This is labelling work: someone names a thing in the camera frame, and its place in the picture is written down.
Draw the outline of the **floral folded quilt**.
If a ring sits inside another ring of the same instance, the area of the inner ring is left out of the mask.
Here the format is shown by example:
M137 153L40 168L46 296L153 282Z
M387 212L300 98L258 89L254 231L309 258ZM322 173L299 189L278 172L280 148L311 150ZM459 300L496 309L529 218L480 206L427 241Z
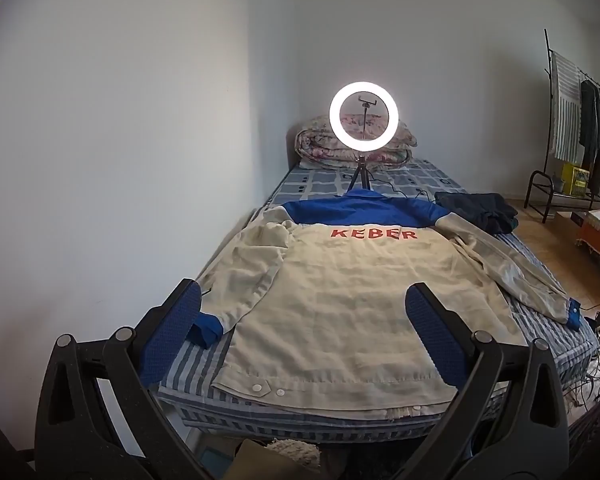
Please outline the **floral folded quilt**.
M376 114L363 120L362 114L344 114L344 128L355 139L377 138L387 125L387 118ZM392 140L378 151L365 155L368 166L400 168L412 159L412 149L417 139L399 122ZM332 131L327 115L315 117L299 127L294 137L294 151L305 164L332 168L354 169L358 164L359 152L340 142Z

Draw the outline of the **black tripod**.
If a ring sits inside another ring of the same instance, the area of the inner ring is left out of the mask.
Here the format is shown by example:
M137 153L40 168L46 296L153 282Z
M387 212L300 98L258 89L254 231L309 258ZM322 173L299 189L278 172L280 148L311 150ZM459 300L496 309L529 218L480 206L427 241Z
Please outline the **black tripod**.
M358 166L356 166L353 176L350 179L348 192L352 191L355 185L359 183L363 190L370 191L370 170L367 167L367 159L364 155L358 156Z

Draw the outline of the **dark navy folded garment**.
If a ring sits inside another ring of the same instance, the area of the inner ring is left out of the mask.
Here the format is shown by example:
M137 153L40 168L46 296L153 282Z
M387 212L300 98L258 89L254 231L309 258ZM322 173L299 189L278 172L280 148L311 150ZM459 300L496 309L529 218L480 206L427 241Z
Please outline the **dark navy folded garment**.
M498 193L434 194L436 204L455 212L491 235L510 234L518 226L518 211Z

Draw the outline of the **striped hanging cloth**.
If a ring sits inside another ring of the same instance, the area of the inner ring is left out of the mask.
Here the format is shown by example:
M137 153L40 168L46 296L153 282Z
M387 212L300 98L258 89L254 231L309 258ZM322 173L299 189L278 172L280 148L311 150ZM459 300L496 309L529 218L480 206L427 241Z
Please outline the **striped hanging cloth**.
M578 66L561 54L550 55L552 85L552 150L563 162L578 162L580 136L580 73Z

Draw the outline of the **striped blue bed sheet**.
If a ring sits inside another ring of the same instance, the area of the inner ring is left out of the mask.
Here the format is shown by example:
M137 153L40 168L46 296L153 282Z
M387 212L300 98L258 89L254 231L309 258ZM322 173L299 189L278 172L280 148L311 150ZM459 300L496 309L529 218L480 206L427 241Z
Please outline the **striped blue bed sheet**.
M265 211L289 202L343 196L349 193L349 183L350 174L346 170L294 168L276 188L263 210L249 223ZM412 162L398 170L380 172L373 192L387 197L417 198L434 203L431 195L435 192L456 190L457 184L444 172L430 162L422 161ZM550 274L544 264L515 235L492 236ZM233 237L223 244L213 260ZM577 301L570 296L569 298L579 310L580 324L577 328L559 324L516 299L509 300L509 309L524 334L522 344L528 344L536 338L545 340L550 346L563 384L574 382L584 375L588 361L598 347L596 337L581 316ZM313 442L387 441L423 434L451 402L424 408L409 406L359 413L317 413L268 405L235 396L213 385L213 379L219 374L229 346L229 336L223 336L209 348L201 348L188 338L166 377L158 385L158 398L171 405L184 424L204 431L249 437L292 437Z

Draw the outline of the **dark hanging clothes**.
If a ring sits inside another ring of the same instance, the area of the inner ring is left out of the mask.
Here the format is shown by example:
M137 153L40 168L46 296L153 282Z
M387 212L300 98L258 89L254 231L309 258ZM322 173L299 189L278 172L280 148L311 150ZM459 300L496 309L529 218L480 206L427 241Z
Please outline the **dark hanging clothes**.
M581 127L579 143L584 147L581 168L588 170L588 189L600 192L600 87L585 79L580 84Z

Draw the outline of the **black clothes rack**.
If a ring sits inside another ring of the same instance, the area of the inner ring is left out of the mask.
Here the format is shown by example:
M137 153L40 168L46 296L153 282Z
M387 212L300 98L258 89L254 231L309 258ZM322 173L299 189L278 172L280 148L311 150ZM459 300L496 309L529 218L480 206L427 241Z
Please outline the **black clothes rack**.
M539 214L542 221L546 221L552 210L562 205L566 205L569 210L575 211L589 211L600 206L600 192L592 194L590 190L587 189L584 197L569 196L562 192L562 187L564 186L564 182L562 182L562 164L564 162L557 159L552 150L552 85L550 84L550 55L553 51L557 51L550 45L550 35L547 30L544 30L543 35L547 57L547 68L545 73L548 78L548 98L550 99L550 104L548 104L548 127L542 167L533 170L529 176L526 196L524 196L524 206ZM580 84L582 81L585 81L585 79L588 79L600 87L600 83L595 80L595 78L585 73L579 66L578 69L580 73ZM576 163L576 166L580 168L583 155L584 147L579 143L578 162Z

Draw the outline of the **yellow box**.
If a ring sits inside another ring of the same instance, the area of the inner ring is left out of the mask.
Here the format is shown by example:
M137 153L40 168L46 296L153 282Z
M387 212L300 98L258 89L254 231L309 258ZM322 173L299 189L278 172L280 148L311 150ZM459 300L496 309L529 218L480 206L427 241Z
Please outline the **yellow box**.
M573 165L571 162L562 164L562 192L569 196L584 197L588 189L590 172Z

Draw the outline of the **beige and blue jacket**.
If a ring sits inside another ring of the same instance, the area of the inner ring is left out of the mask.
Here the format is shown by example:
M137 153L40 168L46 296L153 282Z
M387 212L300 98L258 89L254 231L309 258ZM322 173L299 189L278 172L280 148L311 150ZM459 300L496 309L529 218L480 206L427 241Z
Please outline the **beige and blue jacket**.
M569 328L579 310L554 278L439 205L354 190L265 211L199 280L189 339L230 346L215 388L317 413L379 412L452 400L405 313L416 283L473 330L524 334L509 300Z

